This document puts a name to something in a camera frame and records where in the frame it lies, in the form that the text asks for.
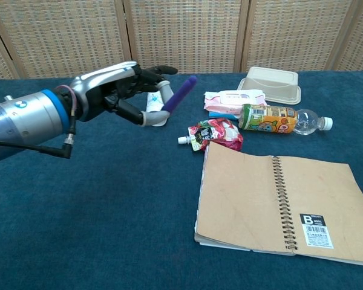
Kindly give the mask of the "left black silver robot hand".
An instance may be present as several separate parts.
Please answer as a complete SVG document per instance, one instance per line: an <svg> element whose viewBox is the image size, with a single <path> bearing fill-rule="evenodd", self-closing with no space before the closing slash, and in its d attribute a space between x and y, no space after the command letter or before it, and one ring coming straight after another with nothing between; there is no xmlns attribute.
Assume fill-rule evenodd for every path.
<svg viewBox="0 0 363 290"><path fill-rule="evenodd" d="M156 65L142 68L130 60L82 74L73 79L67 92L56 88L53 92L70 113L76 96L76 118L86 122L107 111L139 126L153 126L170 117L167 111L140 110L127 99L143 92L159 92L162 102L167 103L174 95L170 82L164 75L174 75L178 69L173 66Z"/></svg>

